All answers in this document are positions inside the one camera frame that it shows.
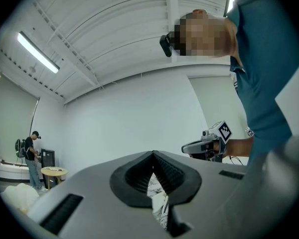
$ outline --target black cap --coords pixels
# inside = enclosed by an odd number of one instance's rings
[[[33,131],[32,134],[35,134],[35,135],[39,138],[39,133],[38,133],[38,131]]]

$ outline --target round table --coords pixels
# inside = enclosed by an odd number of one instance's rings
[[[62,168],[62,167],[56,167],[56,166],[49,166],[50,168],[55,168],[55,169],[63,169],[63,171],[51,171],[45,169],[45,167],[41,168],[41,173],[45,174],[48,177],[48,190],[50,190],[50,176],[56,177],[58,180],[58,183],[61,183],[61,176],[65,175],[68,173],[68,170]]]

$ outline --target teal shirt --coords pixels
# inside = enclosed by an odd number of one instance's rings
[[[278,0],[235,0],[239,57],[231,57],[237,92],[254,132],[250,161],[286,142],[291,131],[275,97],[299,66],[299,34]]]

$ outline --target black cabinet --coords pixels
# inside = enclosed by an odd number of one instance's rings
[[[55,166],[54,160],[54,150],[41,149],[41,165],[42,167],[46,166]],[[49,176],[50,188],[55,187],[58,184],[56,177]],[[48,188],[48,176],[43,174],[43,182],[46,188]]]

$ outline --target handheld controller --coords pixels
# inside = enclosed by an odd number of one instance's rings
[[[36,152],[38,153],[39,156],[38,162],[41,163],[42,162],[41,150],[37,149]]]
[[[200,140],[182,146],[181,151],[193,158],[222,162],[222,154],[226,151],[226,144],[231,136],[232,132],[223,120],[204,130]],[[218,153],[214,151],[216,142],[219,144]]]

